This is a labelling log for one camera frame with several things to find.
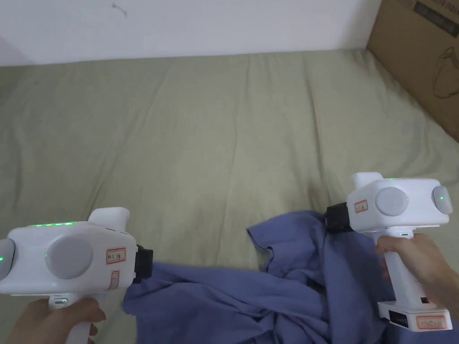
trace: bed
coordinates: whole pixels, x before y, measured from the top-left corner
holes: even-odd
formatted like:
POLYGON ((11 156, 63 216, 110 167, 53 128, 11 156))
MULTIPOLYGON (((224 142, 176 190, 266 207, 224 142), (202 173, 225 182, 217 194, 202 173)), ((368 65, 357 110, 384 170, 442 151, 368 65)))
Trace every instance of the bed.
MULTIPOLYGON (((343 202, 350 176, 436 178, 459 144, 367 51, 0 68, 0 229, 130 210, 155 260, 256 269, 248 226, 343 202)), ((429 230, 451 266, 458 212, 429 230)), ((110 295, 98 343, 134 343, 110 295)), ((0 342, 31 300, 0 295, 0 342)))

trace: red-bordered label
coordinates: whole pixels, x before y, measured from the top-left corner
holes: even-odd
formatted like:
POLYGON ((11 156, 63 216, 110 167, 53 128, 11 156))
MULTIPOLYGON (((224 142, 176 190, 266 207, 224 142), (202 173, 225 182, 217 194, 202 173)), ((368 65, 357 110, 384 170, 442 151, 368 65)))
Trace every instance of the red-bordered label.
POLYGON ((447 328, 444 316, 417 316, 416 323, 420 330, 442 330, 447 328))
POLYGON ((110 281, 110 287, 108 289, 116 289, 119 285, 119 271, 112 271, 112 279, 110 281))
POLYGON ((107 264, 120 263, 126 260, 126 248, 107 250, 107 264))
POLYGON ((354 204, 354 208, 356 213, 361 213, 365 210, 368 210, 367 200, 357 202, 356 204, 354 204))

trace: white handheld device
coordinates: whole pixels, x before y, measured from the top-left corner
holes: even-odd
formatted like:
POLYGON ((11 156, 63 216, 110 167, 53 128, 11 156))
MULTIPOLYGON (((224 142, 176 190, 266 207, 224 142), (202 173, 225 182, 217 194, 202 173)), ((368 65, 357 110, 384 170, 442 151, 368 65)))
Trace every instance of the white handheld device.
MULTIPOLYGON (((94 297, 102 308, 108 291, 151 276, 153 251, 126 233, 129 211, 101 208, 87 222, 13 229, 0 240, 0 293, 46 295, 52 309, 94 297)), ((86 344, 90 323, 75 326, 67 344, 86 344)))
MULTIPOLYGON (((384 179, 376 172, 353 175, 355 190, 346 203, 331 206, 325 214, 330 233, 372 233, 410 239, 413 230, 438 227, 453 211, 448 191, 435 179, 384 179)), ((384 254, 395 301, 378 302, 379 314, 392 324, 411 331, 453 328, 449 311, 433 304, 421 284, 397 253, 384 254)))

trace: green indicator light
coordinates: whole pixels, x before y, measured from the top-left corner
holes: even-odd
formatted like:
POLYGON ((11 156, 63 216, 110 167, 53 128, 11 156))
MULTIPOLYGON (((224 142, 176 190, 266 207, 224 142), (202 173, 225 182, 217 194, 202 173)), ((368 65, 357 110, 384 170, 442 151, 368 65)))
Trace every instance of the green indicator light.
POLYGON ((69 226, 69 225, 76 225, 76 222, 64 222, 64 223, 47 223, 45 225, 33 225, 32 227, 43 227, 43 226, 69 226))

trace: crumpled fabric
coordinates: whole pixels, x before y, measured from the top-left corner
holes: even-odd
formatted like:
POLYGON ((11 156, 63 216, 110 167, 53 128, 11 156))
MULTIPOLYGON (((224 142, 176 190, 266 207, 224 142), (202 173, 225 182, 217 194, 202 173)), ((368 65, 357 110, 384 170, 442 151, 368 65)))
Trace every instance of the crumpled fabric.
POLYGON ((394 300, 373 240, 329 235, 313 211, 281 215, 248 229, 269 253, 259 272, 155 263, 128 288, 123 309, 147 343, 452 343, 456 330, 415 333, 378 315, 394 300))

